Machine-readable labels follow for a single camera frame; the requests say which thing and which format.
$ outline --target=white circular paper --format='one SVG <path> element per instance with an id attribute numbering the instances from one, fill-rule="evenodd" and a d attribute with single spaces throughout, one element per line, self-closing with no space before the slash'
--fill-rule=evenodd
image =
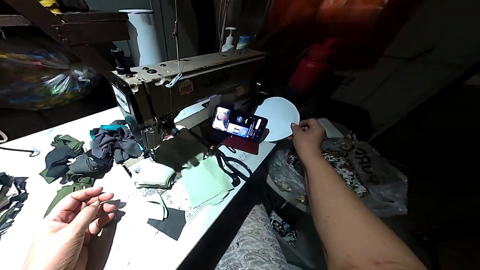
<path id="1" fill-rule="evenodd" d="M 267 98 L 258 106 L 255 115 L 268 120 L 267 127 L 270 133 L 265 141 L 275 142 L 292 135 L 290 125 L 300 123 L 300 114 L 295 105 L 281 97 Z"/>

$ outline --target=hand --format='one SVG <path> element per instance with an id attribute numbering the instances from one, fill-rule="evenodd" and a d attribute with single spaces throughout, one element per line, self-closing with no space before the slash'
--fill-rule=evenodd
<path id="1" fill-rule="evenodd" d="M 23 270 L 83 270 L 92 235 L 112 220 L 112 193 L 90 187 L 68 194 L 38 225 Z"/>
<path id="2" fill-rule="evenodd" d="M 292 123 L 293 145 L 300 159 L 305 163 L 322 155 L 320 144 L 325 135 L 325 129 L 314 118 L 303 120 L 300 124 Z"/>

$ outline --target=industrial sewing machine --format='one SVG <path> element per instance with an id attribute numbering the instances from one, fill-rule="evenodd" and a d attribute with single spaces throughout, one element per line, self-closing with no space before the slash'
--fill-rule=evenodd
<path id="1" fill-rule="evenodd" d="M 262 78 L 265 63 L 264 53 L 242 49 L 128 68 L 123 51 L 112 53 L 117 68 L 110 81 L 117 103 L 136 140 L 154 160 L 165 136 L 180 134 L 176 124 L 190 129 L 209 117 L 204 111 L 176 123 L 183 108 L 213 95 L 250 89 Z M 179 69 L 181 78 L 169 85 Z"/>

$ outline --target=plastic bag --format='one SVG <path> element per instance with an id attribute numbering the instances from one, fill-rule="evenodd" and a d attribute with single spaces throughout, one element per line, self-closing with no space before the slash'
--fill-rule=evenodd
<path id="1" fill-rule="evenodd" d="M 407 214 L 407 177 L 366 142 L 326 140 L 324 153 L 346 158 L 367 192 L 360 200 L 378 217 Z"/>
<path id="2" fill-rule="evenodd" d="M 270 160 L 269 175 L 282 191 L 305 196 L 303 168 L 292 144 L 282 143 Z M 407 214 L 407 177 L 366 142 L 325 140 L 324 158 L 378 217 Z"/>
<path id="3" fill-rule="evenodd" d="M 300 202 L 306 204 L 305 178 L 303 170 L 296 169 L 289 158 L 292 155 L 293 145 L 290 141 L 279 143 L 271 157 L 268 174 L 281 191 L 291 192 Z"/>
<path id="4" fill-rule="evenodd" d="M 63 48 L 38 38 L 0 40 L 0 107 L 41 110 L 88 95 L 101 78 Z"/>

